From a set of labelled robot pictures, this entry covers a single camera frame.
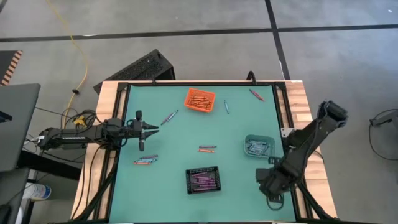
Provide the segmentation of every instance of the green table surface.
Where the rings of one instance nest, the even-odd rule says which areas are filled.
[[[274,138],[275,156],[283,155],[272,87],[250,87],[265,102],[252,95],[248,86],[192,88],[216,93],[211,113],[184,106],[189,86],[131,87],[126,120],[134,119],[136,110],[142,110],[144,121],[160,126],[170,113],[179,112],[147,139],[144,152],[139,151],[137,139],[122,147],[110,223],[295,220],[290,193],[284,195],[282,209],[273,211],[267,206],[255,170],[271,165],[243,150],[244,138],[256,134]],[[216,152],[198,152],[199,145],[216,145]],[[159,160],[150,166],[133,164],[151,154],[158,154]],[[219,168],[221,191],[187,194],[185,170],[210,166]]]

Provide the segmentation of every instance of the black basket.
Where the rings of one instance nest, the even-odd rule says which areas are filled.
[[[173,65],[157,50],[136,60],[106,80],[175,80]],[[102,82],[94,86],[100,94]]]
[[[199,174],[202,172],[207,172],[208,174],[214,176],[216,180],[216,187],[210,190],[201,190],[201,191],[194,191],[192,189],[192,180],[191,175]],[[214,192],[221,190],[221,182],[220,182],[220,175],[218,173],[218,167],[204,167],[204,168],[196,168],[196,169],[189,169],[185,171],[185,176],[187,177],[187,192],[188,194],[199,194],[199,193],[206,193],[206,192]]]

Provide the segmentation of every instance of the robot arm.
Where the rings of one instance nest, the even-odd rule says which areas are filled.
[[[282,193],[301,183],[310,155],[332,131],[346,124],[347,117],[345,109],[332,101],[324,101],[314,121],[284,139],[284,147],[289,149],[285,156],[271,169],[256,169],[259,190],[271,202],[278,202]]]
[[[157,129],[141,121],[142,112],[136,111],[136,118],[127,122],[127,126],[122,126],[122,121],[117,118],[105,120],[99,125],[89,126],[85,129],[58,129],[47,128],[40,133],[37,145],[42,150],[53,148],[73,148],[85,146],[88,143],[98,143],[99,145],[120,146],[123,139],[139,138],[139,150],[144,150],[144,141],[159,130],[144,132],[146,129]]]

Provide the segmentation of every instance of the concrete floor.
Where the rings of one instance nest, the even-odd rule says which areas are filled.
[[[195,29],[269,28],[262,0],[53,0],[74,34],[117,34]],[[347,26],[398,23],[398,3],[387,0],[272,0],[278,27]],[[44,0],[8,1],[0,13],[0,38],[66,35]],[[396,108],[397,29],[281,33],[291,79],[304,80],[313,115],[331,99],[349,111],[346,127],[323,144],[333,199],[343,220],[396,223],[398,163],[371,152],[368,119]],[[241,79],[253,70],[258,79],[283,79],[271,33],[192,35],[79,40],[89,60],[88,79],[73,107],[95,109],[92,86],[159,49],[178,79]],[[83,77],[79,52],[69,41],[0,43],[0,50],[23,50],[11,84],[40,83],[37,106],[61,112],[71,89]],[[59,126],[54,114],[35,111],[33,135]],[[398,157],[397,130],[373,130],[374,146]],[[61,151],[73,159],[82,152]],[[35,204],[31,223],[64,222],[71,213],[77,183],[48,176],[51,200]]]

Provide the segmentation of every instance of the orange basket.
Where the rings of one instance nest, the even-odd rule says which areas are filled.
[[[193,110],[210,113],[215,100],[216,93],[190,88],[184,105]]]

